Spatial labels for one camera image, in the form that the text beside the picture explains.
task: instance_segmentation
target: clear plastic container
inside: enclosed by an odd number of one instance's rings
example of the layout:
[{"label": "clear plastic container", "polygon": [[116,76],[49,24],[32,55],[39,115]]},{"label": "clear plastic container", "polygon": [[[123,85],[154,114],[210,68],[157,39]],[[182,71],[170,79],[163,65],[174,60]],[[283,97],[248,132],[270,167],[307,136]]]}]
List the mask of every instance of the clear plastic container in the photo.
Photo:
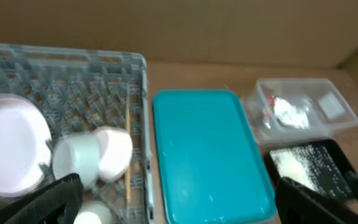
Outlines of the clear plastic container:
[{"label": "clear plastic container", "polygon": [[[272,99],[282,100],[290,109],[277,108]],[[336,131],[358,126],[357,116],[326,78],[260,79],[253,94],[242,101],[259,145],[331,137]],[[284,111],[290,120],[296,118],[294,110],[301,111],[306,125],[288,125],[279,110],[292,110]]]}]

